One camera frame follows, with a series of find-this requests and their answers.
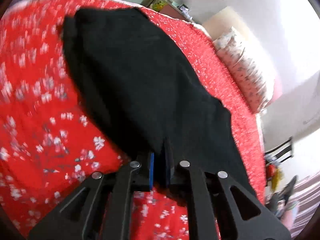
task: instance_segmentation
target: white pillowcase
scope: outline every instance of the white pillowcase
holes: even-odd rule
[[[260,112],[273,96],[275,71],[270,59],[258,46],[248,44],[234,27],[213,44],[251,110]]]

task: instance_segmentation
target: black cloth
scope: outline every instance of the black cloth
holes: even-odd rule
[[[175,160],[228,172],[255,194],[231,134],[230,112],[141,11],[81,8],[65,18],[63,48],[89,115],[129,156],[169,150]]]

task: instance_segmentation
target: white flower pattern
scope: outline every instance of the white flower pattern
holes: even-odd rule
[[[160,219],[164,219],[166,216],[169,216],[169,211],[168,210],[163,210],[162,214],[160,215]]]
[[[147,195],[146,199],[147,199],[147,203],[148,203],[148,204],[152,204],[152,203],[153,203],[153,191],[151,191],[151,192]]]
[[[7,180],[7,182],[13,181],[13,177],[11,177],[10,175],[5,176],[5,179]]]
[[[45,54],[48,52],[49,49],[49,45],[47,43],[43,43],[42,47],[40,48],[40,54]]]
[[[22,197],[21,191],[15,188],[14,185],[10,187],[10,195],[14,200],[18,200],[20,197]]]
[[[134,197],[134,198],[140,198],[140,199],[143,199],[143,197],[144,197],[144,192],[141,192],[141,191],[135,191],[135,192],[133,193],[133,197]]]
[[[0,187],[5,187],[6,186],[6,183],[4,182],[3,179],[0,179]]]
[[[187,215],[181,215],[180,219],[182,222],[186,225],[188,223],[188,216]]]
[[[12,84],[11,82],[5,82],[1,90],[4,100],[8,103],[10,102],[9,97],[12,95]]]
[[[52,95],[49,92],[46,92],[41,95],[41,100],[44,104],[50,102],[52,100]]]
[[[61,197],[60,192],[56,191],[56,192],[54,193],[54,197],[55,197],[55,198]]]
[[[53,125],[55,125],[55,124],[56,124],[56,119],[55,119],[54,117],[51,117],[51,118],[50,118],[50,123],[52,123]]]
[[[142,213],[142,216],[143,216],[143,217],[147,217],[147,215],[148,215],[148,209],[149,209],[149,207],[148,207],[147,205],[145,205],[145,204],[142,205],[141,213]]]
[[[43,147],[41,145],[36,146],[37,152],[41,153],[43,152]]]
[[[10,155],[8,154],[7,149],[2,147],[0,150],[0,159],[7,162],[9,157]]]
[[[88,125],[87,117],[84,115],[81,115],[80,122],[83,124],[84,127],[86,127]]]
[[[93,154],[93,151],[88,151],[88,159],[89,160],[92,160],[94,158],[94,154]]]
[[[72,113],[67,113],[67,119],[72,120],[73,119],[73,114]]]
[[[31,198],[30,198],[30,201],[31,201],[32,203],[36,203],[36,202],[37,202],[36,198],[34,198],[34,197],[31,197]]]
[[[93,142],[96,147],[96,150],[99,151],[104,147],[105,140],[99,136],[99,137],[94,137]]]
[[[34,218],[27,219],[27,223],[26,223],[27,227],[34,227],[36,224],[37,224],[37,221]]]
[[[16,127],[16,122],[12,116],[7,116],[7,122],[12,128]]]
[[[99,167],[100,167],[100,163],[98,163],[98,162],[93,162],[93,163],[91,164],[91,169],[92,169],[93,171],[98,170]]]
[[[18,230],[20,229],[20,223],[17,220],[13,220],[12,223]]]
[[[78,171],[80,171],[81,170],[81,166],[79,165],[79,164],[77,164],[76,166],[75,166],[75,172],[78,172]]]
[[[36,83],[35,83],[35,85],[33,86],[33,94],[36,96],[36,97],[38,97],[38,96],[40,96],[41,95],[41,86],[40,86],[40,82],[39,81],[37,81]]]

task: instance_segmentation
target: bedsheet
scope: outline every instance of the bedsheet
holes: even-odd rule
[[[86,176],[117,171],[127,162],[86,116],[68,76],[61,24],[81,6],[129,5],[120,0],[30,1],[0,21],[0,203],[24,236]],[[211,39],[199,26],[142,10],[175,41],[203,86],[230,110],[236,145],[263,202],[264,160],[255,116]],[[161,56],[159,48],[155,57]],[[159,189],[135,192],[131,239],[187,240],[187,215],[186,207]]]

